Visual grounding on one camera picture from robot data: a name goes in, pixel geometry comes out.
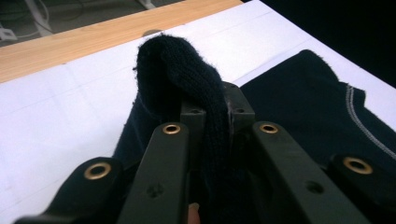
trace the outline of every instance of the gray stitching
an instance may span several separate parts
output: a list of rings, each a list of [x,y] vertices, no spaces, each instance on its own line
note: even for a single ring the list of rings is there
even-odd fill
[[[346,86],[346,109],[347,113],[349,116],[352,118],[352,120],[355,122],[356,125],[358,125],[359,129],[367,136],[367,138],[370,139],[377,147],[379,147],[383,152],[387,153],[390,157],[392,157],[394,160],[396,160],[396,154],[390,150],[387,146],[385,146],[383,143],[381,143],[376,137],[370,133],[370,131],[363,125],[361,120],[358,118],[358,115],[355,112],[355,107],[353,105],[353,94],[354,94],[354,88],[347,85]]]

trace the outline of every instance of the cable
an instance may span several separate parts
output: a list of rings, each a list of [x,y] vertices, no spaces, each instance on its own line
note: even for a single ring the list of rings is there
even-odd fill
[[[79,4],[81,6],[79,13],[76,16],[68,18],[68,19],[61,19],[61,21],[72,21],[72,20],[75,20],[78,17],[80,17],[82,14],[84,14],[84,11],[85,11],[84,2],[82,2],[80,0],[75,0],[75,1],[76,1],[76,3],[68,3],[68,4],[70,4],[70,5],[71,4]]]
[[[42,0],[37,0],[37,1],[38,1],[38,2],[41,4],[41,6],[44,8],[44,11],[45,11],[45,13],[46,13],[45,22],[46,22],[46,24],[48,24],[48,23],[50,22],[50,13],[49,13],[49,10],[47,9],[46,5],[43,3]],[[50,33],[53,34],[53,32],[51,31],[51,29],[47,28],[45,25],[43,25],[43,24],[41,24],[40,22],[38,22],[38,21],[35,19],[35,17],[33,17],[33,19],[35,20],[35,24],[41,26],[43,29],[45,29],[45,30],[47,30],[48,32],[50,32]]]
[[[46,13],[46,19],[44,19],[45,23],[49,23],[49,22],[50,22],[50,13],[49,13],[49,11],[48,11],[46,5],[43,3],[42,0],[38,0],[38,2],[39,2],[39,3],[41,4],[41,6],[44,8],[44,12]],[[38,22],[38,21],[35,19],[35,17],[33,17],[33,19],[35,20],[35,23],[36,23],[37,25],[41,26],[43,29],[45,29],[45,30],[47,30],[47,31],[49,31],[50,33],[53,34],[53,32],[52,32],[50,29],[48,29],[48,28],[45,27],[43,24],[41,24],[40,22]],[[33,33],[29,34],[29,35],[17,35],[17,38],[26,38],[26,37],[30,37],[30,36],[32,36],[32,35],[37,35],[37,34],[38,34],[38,31],[35,31],[35,32],[33,32]]]
[[[2,20],[0,20],[0,21],[17,21],[17,20],[20,20],[20,19],[22,19],[23,17],[25,17],[27,14],[29,14],[29,10],[27,10],[27,9],[25,9],[25,10],[23,10],[23,6],[21,5],[21,3],[20,2],[18,2],[18,1],[8,1],[8,2],[12,2],[12,3],[14,3],[14,4],[16,4],[16,5],[18,5],[18,7],[19,7],[19,11],[6,11],[6,12],[1,12],[0,11],[0,16],[3,16],[3,15],[14,15],[14,14],[22,14],[23,13],[23,15],[21,15],[21,16],[19,16],[19,17],[17,17],[17,18],[14,18],[14,19],[11,19],[11,20],[4,20],[4,19],[2,19]]]

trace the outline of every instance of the white table surface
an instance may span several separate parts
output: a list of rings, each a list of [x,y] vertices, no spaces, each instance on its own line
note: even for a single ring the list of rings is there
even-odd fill
[[[165,33],[187,38],[239,86],[311,49],[366,91],[366,107],[396,130],[395,89],[260,1]],[[41,213],[78,165],[112,155],[137,91],[137,48],[150,37],[0,84],[0,223]]]

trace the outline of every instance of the brass grommet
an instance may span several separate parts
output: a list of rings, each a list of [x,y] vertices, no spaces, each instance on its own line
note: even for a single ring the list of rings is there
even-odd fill
[[[180,130],[181,130],[180,126],[178,126],[176,124],[169,124],[169,125],[166,125],[165,127],[163,127],[163,132],[167,133],[167,134],[179,133]]]
[[[263,124],[260,126],[260,130],[264,133],[277,133],[278,128],[272,124]]]
[[[373,168],[367,162],[353,157],[345,157],[344,165],[349,170],[360,175],[370,175],[373,173]]]
[[[87,179],[95,180],[105,177],[106,175],[108,175],[108,173],[110,173],[110,171],[110,164],[101,161],[88,167],[84,172],[84,176]]]

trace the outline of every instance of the wooden table edge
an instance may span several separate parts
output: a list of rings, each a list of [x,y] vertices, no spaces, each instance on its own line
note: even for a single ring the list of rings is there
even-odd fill
[[[239,0],[186,0],[0,48],[0,83],[241,5]]]

